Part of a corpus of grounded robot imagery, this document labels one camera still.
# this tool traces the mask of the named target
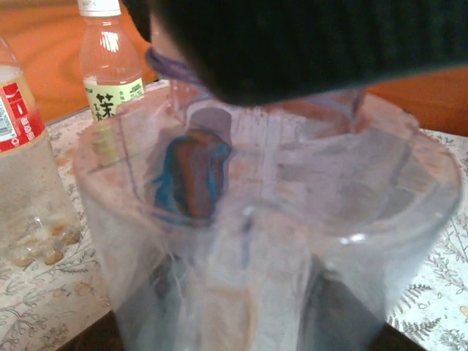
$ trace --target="clear plastic container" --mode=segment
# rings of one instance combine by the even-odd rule
[[[78,0],[86,31],[81,71],[95,121],[116,114],[117,107],[144,92],[141,57],[120,21],[118,0]]]
[[[358,89],[191,89],[126,103],[74,158],[127,349],[367,350],[459,203],[450,153]]]
[[[0,254],[54,264],[80,240],[80,221],[23,70],[0,37]]]

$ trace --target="printed label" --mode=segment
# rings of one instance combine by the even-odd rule
[[[138,78],[122,86],[100,86],[85,83],[89,107],[95,121],[114,117],[117,106],[143,94],[143,80]]]
[[[0,88],[0,152],[17,148],[45,130],[23,75]]]

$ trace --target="black knit hat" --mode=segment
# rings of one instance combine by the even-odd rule
[[[237,105],[468,62],[468,0],[149,4],[204,84]]]
[[[127,8],[140,36],[147,42],[151,41],[149,24],[149,6],[147,0],[122,0]]]

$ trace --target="purple strap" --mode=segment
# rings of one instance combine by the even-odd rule
[[[174,80],[201,86],[196,74],[185,63],[173,60],[148,49],[145,54],[146,63],[152,70]]]

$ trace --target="plastic bottle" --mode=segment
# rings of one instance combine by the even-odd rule
[[[78,0],[86,22],[80,61],[95,121],[112,117],[122,102],[144,92],[143,67],[120,22],[118,0]]]
[[[54,264],[80,240],[80,221],[49,134],[14,53],[0,37],[0,255]]]

